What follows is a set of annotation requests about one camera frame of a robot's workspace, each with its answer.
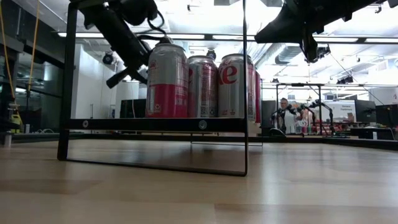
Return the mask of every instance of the can label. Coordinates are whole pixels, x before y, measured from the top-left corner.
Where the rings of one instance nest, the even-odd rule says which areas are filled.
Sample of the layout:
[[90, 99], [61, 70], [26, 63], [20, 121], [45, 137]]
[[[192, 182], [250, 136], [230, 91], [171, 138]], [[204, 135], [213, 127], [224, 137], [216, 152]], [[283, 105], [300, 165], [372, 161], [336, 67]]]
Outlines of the can label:
[[[221, 118], [244, 117], [244, 67], [240, 58], [227, 58], [219, 69], [218, 109]], [[255, 117], [254, 65], [247, 65], [248, 119]]]
[[217, 116], [217, 67], [211, 63], [190, 63], [188, 117]]
[[154, 50], [150, 56], [147, 85], [147, 117], [187, 117], [188, 64], [182, 50], [174, 47], [159, 54]]

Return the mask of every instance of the metal shelf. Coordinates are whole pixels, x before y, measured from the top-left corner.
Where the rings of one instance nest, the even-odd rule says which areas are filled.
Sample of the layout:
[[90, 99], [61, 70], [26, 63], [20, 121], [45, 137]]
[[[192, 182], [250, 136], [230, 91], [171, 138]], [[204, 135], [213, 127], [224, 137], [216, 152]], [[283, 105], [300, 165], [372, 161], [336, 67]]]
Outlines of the metal shelf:
[[153, 132], [244, 132], [243, 118], [70, 119], [66, 129]]
[[[246, 176], [248, 173], [248, 89], [243, 85], [244, 118], [207, 118], [207, 119], [70, 119], [72, 111], [73, 76], [75, 72], [75, 44], [76, 44], [76, 22], [78, 9], [102, 4], [101, 0], [76, 0], [68, 6], [67, 36], [65, 39], [65, 69], [63, 76], [63, 95], [60, 115], [60, 137], [58, 141], [57, 158], [60, 161], [85, 162], [94, 164], [109, 164], [116, 166], [130, 166], [148, 169], [177, 170], [183, 172], [199, 172], [205, 174], [221, 174], [233, 176]], [[246, 24], [246, 0], [241, 2], [243, 7], [243, 57], [247, 62], [247, 24]], [[243, 64], [243, 83], [247, 83], [247, 64]], [[120, 130], [120, 131], [153, 131], [153, 132], [232, 132], [244, 133], [244, 154], [242, 161], [244, 167], [241, 172], [235, 170], [214, 170], [192, 167], [169, 167], [154, 166], [151, 164], [127, 164], [123, 162], [101, 162], [71, 159], [68, 157], [68, 145], [70, 130]]]

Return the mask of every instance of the man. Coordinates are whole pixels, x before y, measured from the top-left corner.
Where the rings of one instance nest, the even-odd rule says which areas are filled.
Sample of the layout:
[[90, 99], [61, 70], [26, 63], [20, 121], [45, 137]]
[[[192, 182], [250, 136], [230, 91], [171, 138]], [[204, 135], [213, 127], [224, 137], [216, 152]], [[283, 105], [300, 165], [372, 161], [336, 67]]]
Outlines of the man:
[[[295, 108], [289, 106], [289, 102], [286, 98], [282, 98], [280, 100], [280, 108], [284, 110], [285, 114], [285, 126], [286, 126], [286, 134], [295, 134], [296, 133], [296, 121], [301, 120], [301, 114], [297, 112]], [[279, 126], [282, 126], [282, 118], [278, 118]]]

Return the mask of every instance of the yellow cable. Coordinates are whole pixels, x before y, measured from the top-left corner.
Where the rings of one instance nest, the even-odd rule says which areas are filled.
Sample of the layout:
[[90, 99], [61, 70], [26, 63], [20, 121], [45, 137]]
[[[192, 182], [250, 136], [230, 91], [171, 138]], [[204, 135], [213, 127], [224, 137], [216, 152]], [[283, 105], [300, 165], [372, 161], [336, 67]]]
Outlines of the yellow cable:
[[29, 84], [28, 84], [28, 92], [30, 92], [30, 87], [32, 83], [32, 75], [33, 75], [33, 65], [35, 59], [35, 49], [36, 49], [36, 38], [37, 38], [37, 27], [39, 26], [39, 7], [40, 0], [37, 0], [37, 11], [36, 11], [36, 26], [35, 26], [35, 34], [33, 38], [33, 50], [32, 50], [32, 63], [30, 64], [30, 75], [29, 75]]
[[[7, 67], [7, 73], [8, 73], [8, 80], [10, 83], [10, 89], [11, 89], [11, 95], [12, 95], [12, 100], [14, 101], [14, 104], [17, 105], [17, 98], [15, 97], [15, 92], [14, 92], [14, 86], [12, 85], [12, 78], [11, 78], [11, 72], [10, 72], [10, 65], [8, 63], [8, 54], [7, 54], [7, 43], [6, 43], [6, 35], [5, 35], [5, 30], [4, 30], [4, 22], [2, 19], [2, 7], [1, 7], [1, 3], [0, 2], [0, 22], [1, 22], [1, 34], [2, 34], [2, 42], [3, 42], [3, 46], [4, 46], [4, 56], [6, 58], [6, 67]], [[19, 119], [21, 120], [21, 124], [23, 124], [22, 122], [22, 118], [19, 114], [19, 110], [18, 107], [16, 108], [17, 114]]]

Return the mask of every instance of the red object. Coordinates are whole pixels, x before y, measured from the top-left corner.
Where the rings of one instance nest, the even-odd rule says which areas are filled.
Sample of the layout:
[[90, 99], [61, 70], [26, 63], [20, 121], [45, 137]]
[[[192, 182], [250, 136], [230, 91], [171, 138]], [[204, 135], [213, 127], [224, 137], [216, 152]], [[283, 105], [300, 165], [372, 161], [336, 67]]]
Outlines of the red object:
[[256, 72], [256, 123], [261, 123], [261, 79]]
[[188, 60], [177, 45], [159, 44], [150, 55], [146, 116], [188, 116]]
[[[220, 118], [243, 118], [244, 97], [243, 55], [231, 54], [223, 57], [218, 69], [218, 116]], [[248, 57], [247, 94], [248, 118], [255, 121], [256, 113], [256, 71], [251, 58]]]
[[192, 56], [189, 61], [188, 117], [217, 117], [217, 66], [207, 56]]

